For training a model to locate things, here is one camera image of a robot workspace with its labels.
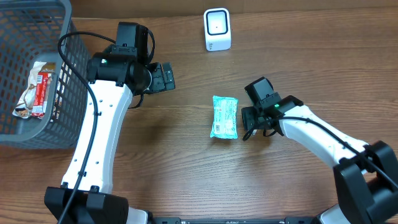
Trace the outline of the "teal tissue packet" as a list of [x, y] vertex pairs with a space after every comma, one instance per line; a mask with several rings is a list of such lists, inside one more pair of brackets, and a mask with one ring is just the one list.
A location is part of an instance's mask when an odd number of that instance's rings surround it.
[[237, 139], [236, 115], [238, 99], [225, 96], [213, 96], [213, 124], [211, 138]]

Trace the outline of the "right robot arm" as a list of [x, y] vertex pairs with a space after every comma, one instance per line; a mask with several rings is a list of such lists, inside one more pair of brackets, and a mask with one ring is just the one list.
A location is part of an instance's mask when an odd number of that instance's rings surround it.
[[397, 158], [385, 142], [368, 144], [339, 131], [298, 98], [281, 98], [264, 77], [245, 87], [253, 105], [241, 110], [243, 140], [261, 130], [280, 134], [316, 155], [333, 170], [338, 203], [296, 223], [385, 223], [397, 215]]

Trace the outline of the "white brown snack packet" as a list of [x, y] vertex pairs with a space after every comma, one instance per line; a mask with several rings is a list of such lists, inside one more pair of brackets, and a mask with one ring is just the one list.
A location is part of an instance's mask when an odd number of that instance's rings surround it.
[[55, 73], [55, 63], [53, 62], [34, 63], [34, 66], [29, 72], [27, 88], [22, 93], [16, 107], [14, 108], [14, 111], [12, 112], [14, 116], [20, 117], [22, 119], [27, 119], [32, 116], [32, 107], [34, 105], [34, 100], [35, 100], [37, 75], [39, 72], [49, 72], [53, 76], [53, 74]]

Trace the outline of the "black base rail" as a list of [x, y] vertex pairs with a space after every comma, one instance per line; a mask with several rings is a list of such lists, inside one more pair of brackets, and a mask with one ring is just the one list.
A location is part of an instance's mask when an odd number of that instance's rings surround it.
[[285, 217], [279, 219], [183, 219], [179, 217], [154, 217], [151, 224], [313, 224], [315, 217]]

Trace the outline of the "grey plastic mesh basket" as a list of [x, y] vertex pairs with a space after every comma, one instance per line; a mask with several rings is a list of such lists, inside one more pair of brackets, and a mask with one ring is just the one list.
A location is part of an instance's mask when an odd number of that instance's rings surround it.
[[[61, 36], [75, 32], [69, 1], [1, 1], [1, 144], [28, 149], [73, 147], [88, 93], [58, 54]], [[35, 62], [53, 62], [46, 115], [13, 115]]]

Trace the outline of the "red snack bar wrapper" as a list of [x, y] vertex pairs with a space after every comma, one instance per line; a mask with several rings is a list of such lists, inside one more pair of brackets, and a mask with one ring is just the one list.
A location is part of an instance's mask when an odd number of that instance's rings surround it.
[[52, 74], [49, 72], [39, 72], [35, 92], [32, 116], [42, 119], [45, 115], [48, 100], [48, 90], [51, 83]]

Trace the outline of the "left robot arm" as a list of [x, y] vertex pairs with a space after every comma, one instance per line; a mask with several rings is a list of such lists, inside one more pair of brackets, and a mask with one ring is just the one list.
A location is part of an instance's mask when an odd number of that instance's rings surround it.
[[117, 36], [89, 59], [85, 116], [73, 159], [61, 186], [44, 202], [59, 223], [153, 223], [151, 212], [113, 195], [113, 163], [126, 112], [135, 96], [173, 90], [171, 64], [153, 62], [155, 40], [144, 25], [120, 22]]

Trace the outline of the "white barcode scanner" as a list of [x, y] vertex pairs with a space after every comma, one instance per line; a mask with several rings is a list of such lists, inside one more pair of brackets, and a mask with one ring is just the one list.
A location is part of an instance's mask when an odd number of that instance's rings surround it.
[[207, 51], [229, 50], [232, 45], [230, 14], [226, 8], [207, 9], [203, 14]]

